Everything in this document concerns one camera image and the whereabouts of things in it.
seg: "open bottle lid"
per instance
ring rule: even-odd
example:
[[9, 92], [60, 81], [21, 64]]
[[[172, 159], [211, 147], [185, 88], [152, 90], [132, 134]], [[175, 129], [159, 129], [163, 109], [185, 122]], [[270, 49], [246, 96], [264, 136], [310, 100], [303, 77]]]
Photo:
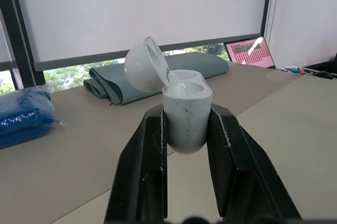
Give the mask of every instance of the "open bottle lid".
[[130, 83], [144, 92], [158, 92], [169, 86], [169, 66], [151, 37], [128, 52], [124, 72]]

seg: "trees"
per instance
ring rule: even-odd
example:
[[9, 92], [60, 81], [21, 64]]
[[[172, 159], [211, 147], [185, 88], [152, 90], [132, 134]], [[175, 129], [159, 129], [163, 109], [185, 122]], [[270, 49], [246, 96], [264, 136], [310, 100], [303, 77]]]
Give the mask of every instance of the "trees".
[[4, 80], [0, 79], [0, 95], [4, 95], [12, 91], [15, 91], [14, 87], [9, 83], [4, 83]]
[[186, 48], [186, 51], [214, 54], [214, 55], [221, 57], [222, 59], [226, 61], [229, 61], [229, 57], [227, 55], [227, 51], [223, 43], [206, 45], [206, 46], [190, 47], [190, 48]]
[[83, 84], [83, 80], [89, 79], [89, 69], [118, 63], [117, 60], [95, 62], [78, 66], [63, 67], [61, 69], [44, 71], [46, 83], [51, 91], [62, 91]]
[[[186, 52], [202, 52], [217, 55], [224, 60], [229, 60], [225, 46], [223, 43], [198, 46], [184, 49]], [[184, 51], [166, 51], [164, 56], [175, 54]], [[51, 87], [51, 91], [61, 91], [69, 88], [77, 87], [83, 84], [83, 80], [89, 79], [89, 69], [92, 67], [105, 66], [110, 64], [117, 64], [117, 60], [96, 62], [78, 66], [64, 67], [61, 69], [44, 71], [46, 83]]]

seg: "blue plastic bag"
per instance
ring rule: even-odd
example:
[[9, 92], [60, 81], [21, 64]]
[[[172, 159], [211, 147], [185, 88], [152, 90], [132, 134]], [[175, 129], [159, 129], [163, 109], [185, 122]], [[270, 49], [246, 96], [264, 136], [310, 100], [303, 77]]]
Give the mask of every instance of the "blue plastic bag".
[[45, 86], [0, 96], [0, 149], [45, 135], [56, 112]]

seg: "green yoga mat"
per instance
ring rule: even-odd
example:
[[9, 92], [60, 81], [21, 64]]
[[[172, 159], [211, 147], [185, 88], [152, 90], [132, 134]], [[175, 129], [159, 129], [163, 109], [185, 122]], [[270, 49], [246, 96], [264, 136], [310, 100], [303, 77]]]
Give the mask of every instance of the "green yoga mat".
[[[228, 63], [213, 54], [185, 53], [165, 57], [170, 70], [195, 70], [204, 78], [226, 73]], [[156, 93], [136, 89], [124, 74], [124, 64], [112, 64], [89, 70], [91, 79], [84, 80], [87, 91], [99, 98], [106, 98], [113, 104], [126, 104]]]

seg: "laptop screen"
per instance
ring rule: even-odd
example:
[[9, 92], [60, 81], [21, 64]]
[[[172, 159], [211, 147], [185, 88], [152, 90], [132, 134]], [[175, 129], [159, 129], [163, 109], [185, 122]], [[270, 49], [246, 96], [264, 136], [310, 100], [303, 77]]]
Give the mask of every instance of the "laptop screen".
[[263, 37], [226, 44], [226, 49], [232, 62], [260, 67], [275, 67]]

